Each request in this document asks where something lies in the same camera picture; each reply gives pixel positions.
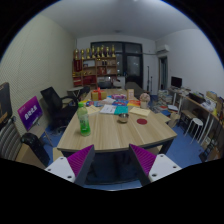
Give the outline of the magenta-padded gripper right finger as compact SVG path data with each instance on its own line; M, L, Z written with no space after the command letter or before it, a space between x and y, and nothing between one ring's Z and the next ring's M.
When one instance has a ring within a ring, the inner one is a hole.
M181 170L181 167L165 154L154 155L133 144L129 145L129 155L137 170L137 176L142 186Z

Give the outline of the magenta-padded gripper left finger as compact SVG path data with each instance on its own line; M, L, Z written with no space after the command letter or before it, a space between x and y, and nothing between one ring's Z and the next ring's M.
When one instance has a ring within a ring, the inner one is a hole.
M90 145L69 157L59 157L46 168L46 171L83 186L94 156L94 146Z

